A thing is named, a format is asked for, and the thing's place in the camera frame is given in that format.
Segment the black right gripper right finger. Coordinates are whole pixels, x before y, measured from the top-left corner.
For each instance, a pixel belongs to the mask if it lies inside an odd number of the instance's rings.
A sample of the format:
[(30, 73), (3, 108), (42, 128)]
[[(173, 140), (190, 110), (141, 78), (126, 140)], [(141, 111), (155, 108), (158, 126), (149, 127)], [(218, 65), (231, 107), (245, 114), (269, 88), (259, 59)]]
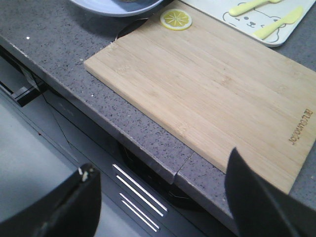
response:
[(229, 156), (225, 192), (241, 237), (316, 235), (316, 212), (255, 173), (236, 148)]

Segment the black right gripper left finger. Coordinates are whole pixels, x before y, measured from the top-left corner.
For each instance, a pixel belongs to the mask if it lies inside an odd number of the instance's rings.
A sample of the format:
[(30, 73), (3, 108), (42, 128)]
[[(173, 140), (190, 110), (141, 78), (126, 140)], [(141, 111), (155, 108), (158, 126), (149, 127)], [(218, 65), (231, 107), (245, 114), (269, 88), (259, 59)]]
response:
[(79, 167), (43, 198), (1, 222), (2, 237), (92, 237), (101, 213), (101, 174)]

